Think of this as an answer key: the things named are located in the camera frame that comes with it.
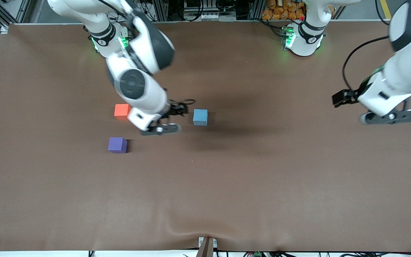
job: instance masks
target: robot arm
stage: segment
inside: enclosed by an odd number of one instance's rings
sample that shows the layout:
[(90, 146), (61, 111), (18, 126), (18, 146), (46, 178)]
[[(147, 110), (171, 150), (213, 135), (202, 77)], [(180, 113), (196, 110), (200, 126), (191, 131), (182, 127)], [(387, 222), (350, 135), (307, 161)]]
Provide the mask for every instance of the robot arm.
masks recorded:
[[(411, 122), (406, 109), (411, 96), (411, 0), (401, 5), (390, 22), (390, 42), (395, 51), (385, 64), (365, 79), (355, 91), (341, 91), (333, 96), (336, 107), (360, 102), (370, 112), (361, 117), (365, 124)], [(404, 109), (396, 107), (401, 102)]]
[[(179, 131), (176, 124), (160, 119), (188, 113), (186, 104), (171, 102), (165, 90), (152, 77), (171, 65), (174, 47), (132, 1), (125, 0), (48, 0), (52, 10), (81, 21), (101, 55), (106, 57), (109, 79), (120, 97), (131, 105), (128, 119), (143, 134)], [(116, 11), (139, 35), (128, 44), (119, 37), (122, 26), (111, 23), (106, 12)]]
[(285, 45), (294, 54), (309, 56), (320, 47), (323, 32), (331, 21), (331, 10), (328, 5), (354, 5), (361, 0), (304, 0), (307, 6), (305, 19), (300, 23), (292, 23), (293, 39)]

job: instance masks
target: table surface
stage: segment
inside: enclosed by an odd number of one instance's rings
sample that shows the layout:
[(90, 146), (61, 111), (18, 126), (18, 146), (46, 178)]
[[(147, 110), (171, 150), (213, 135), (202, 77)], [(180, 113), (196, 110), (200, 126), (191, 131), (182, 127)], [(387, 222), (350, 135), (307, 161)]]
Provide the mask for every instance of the table surface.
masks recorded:
[[(210, 124), (175, 117), (142, 137), (81, 26), (12, 25), (0, 36), (0, 251), (191, 248), (411, 251), (411, 124), (365, 126), (338, 109), (341, 66), (379, 22), (333, 22), (297, 57), (256, 22), (159, 28), (176, 46), (155, 78)], [(357, 52), (357, 87), (392, 52)], [(107, 151), (109, 137), (132, 152)]]

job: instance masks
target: orange cube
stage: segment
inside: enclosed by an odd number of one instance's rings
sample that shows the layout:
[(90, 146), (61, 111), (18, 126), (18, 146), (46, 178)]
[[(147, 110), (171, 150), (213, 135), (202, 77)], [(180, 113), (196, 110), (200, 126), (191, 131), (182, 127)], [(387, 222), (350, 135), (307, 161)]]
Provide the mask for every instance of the orange cube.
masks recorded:
[(129, 104), (116, 104), (114, 116), (117, 120), (128, 120), (128, 114), (131, 111)]

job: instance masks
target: cube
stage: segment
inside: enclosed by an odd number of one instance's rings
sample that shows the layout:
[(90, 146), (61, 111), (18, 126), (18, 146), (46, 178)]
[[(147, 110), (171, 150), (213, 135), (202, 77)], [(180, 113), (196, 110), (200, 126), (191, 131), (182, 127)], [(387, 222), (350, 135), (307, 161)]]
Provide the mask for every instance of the cube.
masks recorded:
[(128, 141), (124, 138), (110, 138), (107, 150), (111, 153), (127, 153)]
[(117, 120), (127, 121), (130, 111), (131, 111), (131, 106), (129, 106), (129, 104), (116, 104), (114, 116)]
[(195, 126), (207, 126), (207, 110), (194, 109), (193, 124)]

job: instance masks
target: yellow stripe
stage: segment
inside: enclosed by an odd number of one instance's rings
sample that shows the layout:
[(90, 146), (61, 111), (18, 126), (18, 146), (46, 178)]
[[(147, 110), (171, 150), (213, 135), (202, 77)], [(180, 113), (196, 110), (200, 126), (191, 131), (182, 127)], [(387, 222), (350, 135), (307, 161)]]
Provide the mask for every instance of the yellow stripe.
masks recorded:
[(388, 8), (388, 4), (386, 0), (380, 0), (381, 8), (383, 9), (383, 13), (385, 14), (386, 19), (391, 19), (390, 9)]

